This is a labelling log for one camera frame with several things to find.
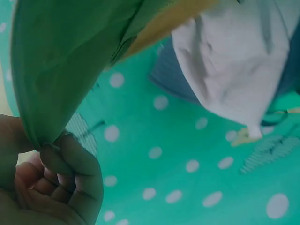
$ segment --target polka dot fabric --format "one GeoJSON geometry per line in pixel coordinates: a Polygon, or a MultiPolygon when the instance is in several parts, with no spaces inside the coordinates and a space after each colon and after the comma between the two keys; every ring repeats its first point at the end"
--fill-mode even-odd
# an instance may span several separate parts
{"type": "MultiPolygon", "coordinates": [[[[13,4],[0,0],[0,62],[18,115],[8,57],[13,4]]],[[[148,80],[163,46],[103,72],[67,126],[102,166],[97,224],[299,224],[300,114],[249,140],[244,127],[148,80]]]]}

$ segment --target white cloth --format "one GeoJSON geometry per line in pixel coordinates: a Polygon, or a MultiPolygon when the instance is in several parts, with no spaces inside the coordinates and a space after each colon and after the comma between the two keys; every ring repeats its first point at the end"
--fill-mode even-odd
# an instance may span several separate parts
{"type": "Polygon", "coordinates": [[[178,62],[200,103],[257,130],[276,92],[299,13],[299,0],[220,0],[174,30],[178,62]]]}

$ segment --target clothing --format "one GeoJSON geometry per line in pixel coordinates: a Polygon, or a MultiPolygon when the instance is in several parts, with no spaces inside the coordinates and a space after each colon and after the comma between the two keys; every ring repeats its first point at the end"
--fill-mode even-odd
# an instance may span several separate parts
{"type": "Polygon", "coordinates": [[[34,146],[58,137],[105,68],[163,38],[213,2],[17,1],[11,71],[34,146]]]}
{"type": "Polygon", "coordinates": [[[260,125],[277,90],[299,9],[296,1],[279,7],[273,0],[223,0],[172,32],[181,70],[206,109],[249,128],[260,125]],[[298,7],[291,10],[292,21],[282,16],[288,6],[298,7]]]}

